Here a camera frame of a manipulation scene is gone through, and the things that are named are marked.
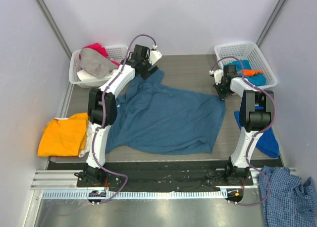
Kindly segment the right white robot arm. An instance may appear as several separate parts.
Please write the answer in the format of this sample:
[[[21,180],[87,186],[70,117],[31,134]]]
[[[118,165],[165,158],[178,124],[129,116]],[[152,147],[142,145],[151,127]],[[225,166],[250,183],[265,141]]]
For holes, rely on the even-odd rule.
[[[240,170],[250,167],[250,159],[258,140],[274,121],[273,93],[250,83],[242,74],[238,74],[234,65],[211,70],[209,75],[214,79],[213,86],[221,100],[234,93],[241,98],[241,133],[235,151],[229,158],[229,169],[223,173],[225,182],[234,185],[242,178]]]

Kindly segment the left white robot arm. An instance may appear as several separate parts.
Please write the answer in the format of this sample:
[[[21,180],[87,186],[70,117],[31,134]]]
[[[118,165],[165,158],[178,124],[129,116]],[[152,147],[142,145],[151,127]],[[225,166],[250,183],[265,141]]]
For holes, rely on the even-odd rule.
[[[132,52],[127,52],[111,78],[101,87],[90,90],[88,117],[92,129],[92,139],[84,172],[90,172],[88,181],[93,186],[102,186],[106,179],[106,175],[100,169],[106,162],[108,133],[117,118],[117,96],[135,76],[146,80],[156,72],[158,70],[156,62],[161,58],[162,54],[156,44],[151,49],[135,45]]]

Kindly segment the dark teal blue t-shirt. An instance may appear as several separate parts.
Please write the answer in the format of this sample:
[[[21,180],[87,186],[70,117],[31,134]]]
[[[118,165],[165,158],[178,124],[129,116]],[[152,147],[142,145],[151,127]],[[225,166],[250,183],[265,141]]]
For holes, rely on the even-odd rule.
[[[160,155],[211,153],[225,116],[218,96],[162,84],[164,72],[135,77],[118,96],[106,153],[119,146]]]

